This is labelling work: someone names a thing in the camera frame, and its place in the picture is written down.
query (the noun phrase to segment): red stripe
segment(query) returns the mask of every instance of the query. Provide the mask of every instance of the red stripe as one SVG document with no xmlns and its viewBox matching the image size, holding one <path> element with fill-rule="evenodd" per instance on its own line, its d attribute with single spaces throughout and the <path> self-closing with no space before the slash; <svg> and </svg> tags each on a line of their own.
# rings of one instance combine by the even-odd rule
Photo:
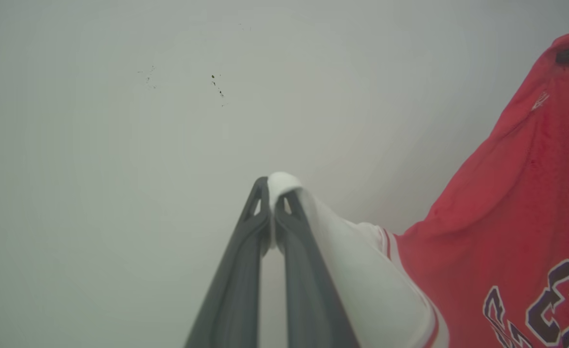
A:
<svg viewBox="0 0 569 348">
<path fill-rule="evenodd" d="M 431 348 L 433 343 L 435 343 L 435 339 L 437 339 L 437 334 L 439 334 L 439 320 L 437 319 L 437 312 L 433 307 L 433 315 L 435 315 L 435 328 L 433 329 L 433 333 L 430 334 L 430 338 L 426 342 L 423 348 Z"/>
<path fill-rule="evenodd" d="M 385 236 L 385 238 L 388 240 L 388 259 L 392 260 L 391 254 L 390 254 L 390 236 L 388 236 L 388 231 L 386 229 L 384 229 L 383 227 L 381 227 L 381 229 L 383 230 L 383 235 Z"/>
</svg>

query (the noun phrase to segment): red fabric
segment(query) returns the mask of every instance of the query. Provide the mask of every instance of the red fabric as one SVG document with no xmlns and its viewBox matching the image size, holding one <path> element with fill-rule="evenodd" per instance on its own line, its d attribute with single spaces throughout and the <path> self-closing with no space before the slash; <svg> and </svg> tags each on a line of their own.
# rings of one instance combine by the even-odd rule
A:
<svg viewBox="0 0 569 348">
<path fill-rule="evenodd" d="M 565 35 L 543 53 L 426 219 L 397 236 L 451 348 L 569 344 L 569 65 L 554 62 L 568 48 Z"/>
</svg>

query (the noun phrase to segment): jersey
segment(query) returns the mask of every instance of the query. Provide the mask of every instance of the jersey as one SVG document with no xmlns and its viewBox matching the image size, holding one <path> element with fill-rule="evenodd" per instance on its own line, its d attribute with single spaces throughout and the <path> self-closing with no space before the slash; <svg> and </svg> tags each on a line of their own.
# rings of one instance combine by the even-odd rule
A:
<svg viewBox="0 0 569 348">
<path fill-rule="evenodd" d="M 569 347 L 569 35 L 390 256 L 439 309 L 451 348 Z"/>
</svg>

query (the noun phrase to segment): white fabric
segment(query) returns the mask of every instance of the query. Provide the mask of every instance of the white fabric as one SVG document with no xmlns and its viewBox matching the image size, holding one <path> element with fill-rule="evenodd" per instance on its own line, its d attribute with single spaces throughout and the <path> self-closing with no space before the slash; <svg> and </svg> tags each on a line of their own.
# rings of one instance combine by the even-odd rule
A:
<svg viewBox="0 0 569 348">
<path fill-rule="evenodd" d="M 340 218 L 290 174 L 272 174 L 268 186 L 272 211 L 280 195 L 297 191 L 363 348 L 422 348 L 431 339 L 435 325 L 441 329 L 440 313 L 402 268 L 398 269 L 388 259 L 389 234 L 381 227 Z M 431 344 L 437 348 L 447 347 L 447 341 Z"/>
</svg>

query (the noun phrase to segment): wall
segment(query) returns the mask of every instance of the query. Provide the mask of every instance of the wall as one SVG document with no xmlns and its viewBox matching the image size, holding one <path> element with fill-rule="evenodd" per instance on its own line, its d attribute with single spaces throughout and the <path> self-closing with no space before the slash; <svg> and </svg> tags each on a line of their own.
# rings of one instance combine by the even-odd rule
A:
<svg viewBox="0 0 569 348">
<path fill-rule="evenodd" d="M 403 232 L 565 33 L 569 0 L 0 0 L 0 348 L 181 346 L 276 170 Z"/>
</svg>

